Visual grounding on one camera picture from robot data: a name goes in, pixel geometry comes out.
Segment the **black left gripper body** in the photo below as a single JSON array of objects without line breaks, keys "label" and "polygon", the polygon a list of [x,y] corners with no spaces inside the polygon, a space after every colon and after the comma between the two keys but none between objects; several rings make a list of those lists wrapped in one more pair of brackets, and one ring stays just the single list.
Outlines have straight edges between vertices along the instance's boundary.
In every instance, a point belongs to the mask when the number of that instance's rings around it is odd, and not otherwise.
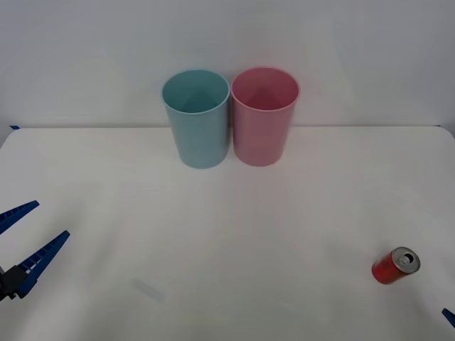
[{"label": "black left gripper body", "polygon": [[8,271],[1,269],[1,300],[15,298],[18,287],[18,267],[13,266]]}]

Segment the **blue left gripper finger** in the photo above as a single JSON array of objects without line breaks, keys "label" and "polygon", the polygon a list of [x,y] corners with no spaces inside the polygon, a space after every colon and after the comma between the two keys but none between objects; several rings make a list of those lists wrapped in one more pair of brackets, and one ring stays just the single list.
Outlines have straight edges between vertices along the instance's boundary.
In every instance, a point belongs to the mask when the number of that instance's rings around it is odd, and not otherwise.
[{"label": "blue left gripper finger", "polygon": [[15,207],[0,214],[0,234],[16,224],[20,219],[39,206],[37,200]]},{"label": "blue left gripper finger", "polygon": [[69,231],[65,230],[37,252],[7,271],[7,296],[10,299],[24,298],[29,294],[69,236]]}]

